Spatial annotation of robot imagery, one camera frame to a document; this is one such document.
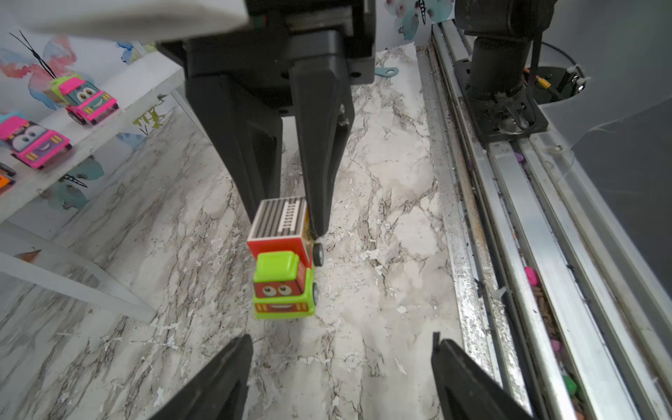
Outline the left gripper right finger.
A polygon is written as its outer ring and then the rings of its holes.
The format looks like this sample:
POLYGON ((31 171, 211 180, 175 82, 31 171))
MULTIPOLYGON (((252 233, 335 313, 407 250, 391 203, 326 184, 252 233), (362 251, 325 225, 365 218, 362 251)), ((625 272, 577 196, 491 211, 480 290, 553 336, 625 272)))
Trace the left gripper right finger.
POLYGON ((530 419, 525 411, 452 339, 432 335, 432 372, 445 419, 530 419))

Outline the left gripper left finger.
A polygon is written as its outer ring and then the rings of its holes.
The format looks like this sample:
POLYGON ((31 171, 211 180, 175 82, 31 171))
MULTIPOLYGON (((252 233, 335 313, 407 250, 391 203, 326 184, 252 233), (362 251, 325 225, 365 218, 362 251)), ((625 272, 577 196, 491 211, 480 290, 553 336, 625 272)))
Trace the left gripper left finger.
POLYGON ((248 334, 232 339, 152 418, 241 419, 252 356, 253 343, 248 334))

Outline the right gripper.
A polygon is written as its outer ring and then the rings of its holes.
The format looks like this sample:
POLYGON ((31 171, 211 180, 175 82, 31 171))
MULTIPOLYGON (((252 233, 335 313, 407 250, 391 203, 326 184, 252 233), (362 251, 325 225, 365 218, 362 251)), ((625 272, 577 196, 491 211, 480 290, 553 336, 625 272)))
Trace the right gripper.
POLYGON ((280 194, 283 122, 276 111, 291 113, 294 107, 311 228, 324 236, 355 120, 351 85, 375 78, 376 4, 247 6, 250 23, 243 29, 160 42, 157 49, 184 69, 187 101, 250 220, 261 201, 280 194))

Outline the pink toy car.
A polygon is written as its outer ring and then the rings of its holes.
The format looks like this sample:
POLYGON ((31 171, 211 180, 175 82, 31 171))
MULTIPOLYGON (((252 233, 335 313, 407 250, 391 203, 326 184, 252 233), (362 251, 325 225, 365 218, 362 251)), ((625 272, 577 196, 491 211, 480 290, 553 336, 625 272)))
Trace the pink toy car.
POLYGON ((49 94, 55 103, 64 105, 68 115, 80 125, 96 125, 119 109, 116 98, 80 75, 52 80, 45 94, 49 94))

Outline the pink teal toy bus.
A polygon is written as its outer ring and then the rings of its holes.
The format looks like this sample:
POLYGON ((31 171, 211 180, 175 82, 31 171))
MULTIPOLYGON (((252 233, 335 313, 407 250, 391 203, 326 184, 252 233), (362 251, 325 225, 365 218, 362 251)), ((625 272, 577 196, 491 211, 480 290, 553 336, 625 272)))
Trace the pink teal toy bus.
POLYGON ((70 140, 20 113, 1 115, 1 142, 12 157, 33 169, 42 170, 61 152, 73 148, 70 140))

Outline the orange green toy car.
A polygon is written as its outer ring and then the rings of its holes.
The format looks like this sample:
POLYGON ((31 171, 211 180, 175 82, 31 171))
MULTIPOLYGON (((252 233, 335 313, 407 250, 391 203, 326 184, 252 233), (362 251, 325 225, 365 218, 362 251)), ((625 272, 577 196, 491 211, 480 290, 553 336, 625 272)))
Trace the orange green toy car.
POLYGON ((0 192, 7 191, 16 183, 16 175, 17 173, 12 168, 3 163, 0 164, 0 192))

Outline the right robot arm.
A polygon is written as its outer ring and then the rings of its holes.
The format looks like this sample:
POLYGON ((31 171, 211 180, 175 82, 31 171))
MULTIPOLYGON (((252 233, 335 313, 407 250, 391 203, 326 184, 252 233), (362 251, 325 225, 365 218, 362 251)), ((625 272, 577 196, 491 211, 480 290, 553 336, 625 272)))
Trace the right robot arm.
MULTIPOLYGON (((351 88, 375 78, 371 1, 250 1, 231 33, 183 35, 159 52, 183 68, 185 96, 249 216, 280 194, 283 120, 294 117, 311 232, 330 222, 334 184, 355 122, 351 88)), ((551 1, 458 1, 458 29, 475 38, 467 96, 504 109, 523 133, 546 127, 532 101, 551 1)))

